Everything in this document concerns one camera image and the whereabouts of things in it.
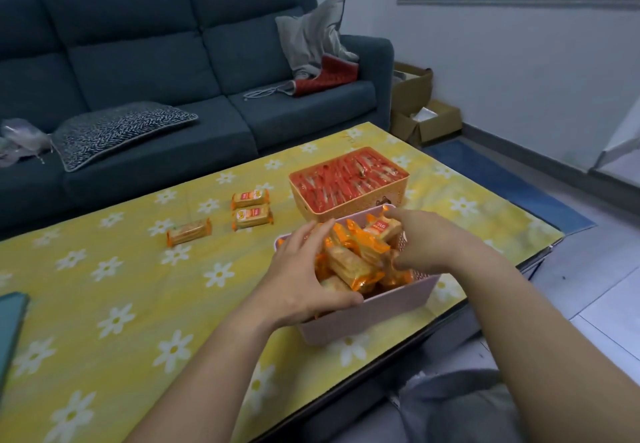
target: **pink plastic basket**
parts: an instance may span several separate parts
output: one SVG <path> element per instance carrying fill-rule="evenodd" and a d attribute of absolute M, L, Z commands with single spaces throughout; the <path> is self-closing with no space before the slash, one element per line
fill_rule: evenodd
<path fill-rule="evenodd" d="M 352 219 L 358 225 L 364 227 L 367 224 L 367 214 L 371 213 L 378 216 L 382 209 L 382 205 L 375 206 L 362 212 L 342 217 L 337 222 L 346 225 L 347 219 Z M 274 250 L 277 249 L 278 239 L 286 239 L 288 236 L 290 234 L 279 236 L 273 243 Z M 400 239 L 398 248 L 402 250 L 406 244 L 404 232 L 401 234 Z M 396 315 L 424 306 L 440 276 L 429 276 L 417 272 L 413 274 L 414 281 L 411 284 L 373 296 L 358 307 L 329 313 L 317 320 L 299 324 L 298 329 L 302 334 L 302 338 L 308 345 L 326 345 L 348 335 L 359 334 L 368 327 Z"/>

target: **coffee table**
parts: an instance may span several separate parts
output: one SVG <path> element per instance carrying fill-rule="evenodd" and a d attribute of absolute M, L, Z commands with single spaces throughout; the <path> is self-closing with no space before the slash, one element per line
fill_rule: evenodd
<path fill-rule="evenodd" d="M 410 172 L 405 206 L 452 219 L 515 265 L 563 235 L 367 123 L 9 239 L 0 244 L 0 294 L 23 291 L 32 301 L 0 434 L 122 441 L 260 280 L 274 239 L 303 223 L 287 175 L 362 146 Z M 230 198 L 254 188 L 271 191 L 275 224 L 233 232 Z M 166 248 L 165 229 L 207 216 L 212 236 Z M 326 347 L 306 346 L 296 328 L 278 330 L 255 368 L 234 441 L 259 437 L 340 390 L 464 299 L 444 276 L 424 308 Z"/>

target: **patterned cushion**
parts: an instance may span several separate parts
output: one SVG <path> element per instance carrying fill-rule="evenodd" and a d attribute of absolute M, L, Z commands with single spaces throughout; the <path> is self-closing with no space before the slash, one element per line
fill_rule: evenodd
<path fill-rule="evenodd" d="M 62 123 L 51 142 L 72 172 L 127 143 L 198 119 L 197 114 L 156 102 L 135 102 L 76 115 Z"/>

